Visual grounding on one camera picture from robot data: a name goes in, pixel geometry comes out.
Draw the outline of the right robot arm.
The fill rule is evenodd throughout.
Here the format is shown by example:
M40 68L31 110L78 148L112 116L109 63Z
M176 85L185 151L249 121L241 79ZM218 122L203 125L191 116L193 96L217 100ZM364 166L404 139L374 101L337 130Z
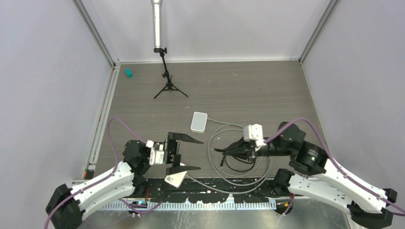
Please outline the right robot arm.
M275 137L264 137L262 126L248 125L243 137L221 149L224 156L249 161L257 157L288 156L290 169L279 169L273 191L279 195L306 196L339 209L352 221L367 229L391 226L394 214L388 206L396 202L397 192L378 188L353 175L322 147L305 140L296 124L282 122Z

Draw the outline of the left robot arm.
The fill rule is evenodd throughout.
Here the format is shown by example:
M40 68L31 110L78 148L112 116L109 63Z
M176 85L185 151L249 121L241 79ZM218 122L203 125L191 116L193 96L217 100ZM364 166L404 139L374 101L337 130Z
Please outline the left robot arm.
M108 203L133 195L142 197L147 190L144 174L157 165L168 165L164 181L179 188L188 171L198 167L181 162L180 142L201 144L193 137L169 132L163 142L130 140L125 144L123 161L113 168L81 184L57 187L45 208L45 228L76 229L95 211Z

